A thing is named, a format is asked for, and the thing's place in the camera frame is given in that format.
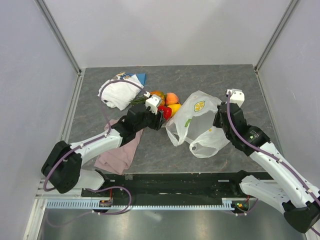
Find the red bell pepper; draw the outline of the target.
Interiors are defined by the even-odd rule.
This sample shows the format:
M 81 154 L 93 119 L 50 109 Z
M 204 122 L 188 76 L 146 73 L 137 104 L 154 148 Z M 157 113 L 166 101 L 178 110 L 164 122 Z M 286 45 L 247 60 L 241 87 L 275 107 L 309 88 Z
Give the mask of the red bell pepper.
M 171 118 L 172 109 L 170 107 L 165 106 L 165 105 L 160 105 L 158 107 L 158 110 L 163 112 L 163 117 L 164 117 L 165 120 L 168 120 L 169 118 Z

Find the white plastic bag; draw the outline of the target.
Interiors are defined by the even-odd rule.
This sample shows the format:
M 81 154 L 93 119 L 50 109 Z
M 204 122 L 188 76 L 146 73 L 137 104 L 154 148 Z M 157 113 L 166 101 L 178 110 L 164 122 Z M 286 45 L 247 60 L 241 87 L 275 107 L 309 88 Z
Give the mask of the white plastic bag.
M 213 126 L 221 102 L 200 90 L 192 93 L 165 125 L 172 144 L 177 147 L 188 143 L 197 158 L 216 155 L 230 142 L 221 128 Z

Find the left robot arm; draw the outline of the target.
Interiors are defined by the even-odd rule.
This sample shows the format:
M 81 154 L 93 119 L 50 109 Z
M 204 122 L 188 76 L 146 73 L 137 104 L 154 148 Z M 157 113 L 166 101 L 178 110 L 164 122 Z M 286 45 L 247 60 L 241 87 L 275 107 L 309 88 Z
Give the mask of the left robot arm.
M 164 111 L 152 112 L 144 104 L 134 105 L 108 130 L 83 141 L 57 142 L 44 162 L 41 173 L 45 180 L 43 189 L 65 194 L 74 187 L 92 189 L 99 197 L 106 196 L 110 185 L 100 173 L 84 173 L 82 166 L 87 161 L 109 150 L 118 149 L 131 142 L 145 128 L 159 130 L 165 122 Z

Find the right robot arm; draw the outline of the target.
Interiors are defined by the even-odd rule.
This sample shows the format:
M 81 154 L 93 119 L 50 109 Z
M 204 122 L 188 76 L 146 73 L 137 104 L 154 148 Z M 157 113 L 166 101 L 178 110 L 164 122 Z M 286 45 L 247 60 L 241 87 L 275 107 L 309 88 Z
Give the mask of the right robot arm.
M 240 171 L 240 179 L 229 184 L 230 193 L 235 197 L 255 197 L 278 210 L 296 231 L 319 235 L 319 187 L 294 169 L 259 127 L 247 124 L 236 103 L 219 104 L 213 126 L 222 129 L 232 145 L 258 163 L 279 186 L 273 187 Z

